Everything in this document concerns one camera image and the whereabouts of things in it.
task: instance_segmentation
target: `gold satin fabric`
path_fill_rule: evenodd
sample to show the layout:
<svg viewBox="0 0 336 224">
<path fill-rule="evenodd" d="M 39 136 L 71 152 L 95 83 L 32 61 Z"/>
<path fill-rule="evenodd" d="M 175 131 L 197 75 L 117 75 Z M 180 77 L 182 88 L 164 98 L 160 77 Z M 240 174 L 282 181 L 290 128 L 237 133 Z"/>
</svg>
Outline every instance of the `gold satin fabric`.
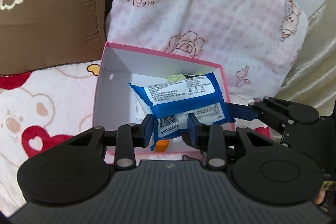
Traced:
<svg viewBox="0 0 336 224">
<path fill-rule="evenodd" d="M 309 18 L 309 29 L 277 98 L 332 113 L 336 97 L 336 0 L 326 0 Z"/>
</svg>

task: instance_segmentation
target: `bedsheet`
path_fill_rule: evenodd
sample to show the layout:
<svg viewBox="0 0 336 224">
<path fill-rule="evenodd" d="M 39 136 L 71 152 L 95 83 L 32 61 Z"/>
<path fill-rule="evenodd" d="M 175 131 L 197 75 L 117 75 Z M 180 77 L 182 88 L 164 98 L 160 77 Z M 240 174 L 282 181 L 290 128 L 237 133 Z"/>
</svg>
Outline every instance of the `bedsheet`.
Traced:
<svg viewBox="0 0 336 224">
<path fill-rule="evenodd" d="M 16 180 L 20 165 L 91 128 L 99 64 L 100 61 L 71 64 L 0 78 L 0 210 L 4 215 L 11 215 L 25 203 Z M 236 95 L 231 100 L 248 103 Z M 260 121 L 239 123 L 270 136 Z M 169 153 L 137 154 L 137 163 L 141 159 L 201 159 L 198 151 L 183 157 L 182 151 L 174 147 L 169 150 Z M 111 149 L 105 161 L 112 164 L 113 160 Z"/>
</svg>

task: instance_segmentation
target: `yellow-green object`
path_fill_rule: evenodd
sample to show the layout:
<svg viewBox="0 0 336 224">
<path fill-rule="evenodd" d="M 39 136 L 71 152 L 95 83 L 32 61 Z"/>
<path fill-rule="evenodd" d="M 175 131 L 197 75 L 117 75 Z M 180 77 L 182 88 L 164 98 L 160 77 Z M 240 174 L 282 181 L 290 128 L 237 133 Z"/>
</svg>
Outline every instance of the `yellow-green object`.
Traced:
<svg viewBox="0 0 336 224">
<path fill-rule="evenodd" d="M 325 181 L 325 182 L 323 182 L 321 190 L 335 191 L 336 190 L 336 181 Z"/>
<path fill-rule="evenodd" d="M 185 80 L 186 77 L 184 75 L 171 75 L 168 77 L 168 82 L 177 82 L 181 80 Z"/>
</svg>

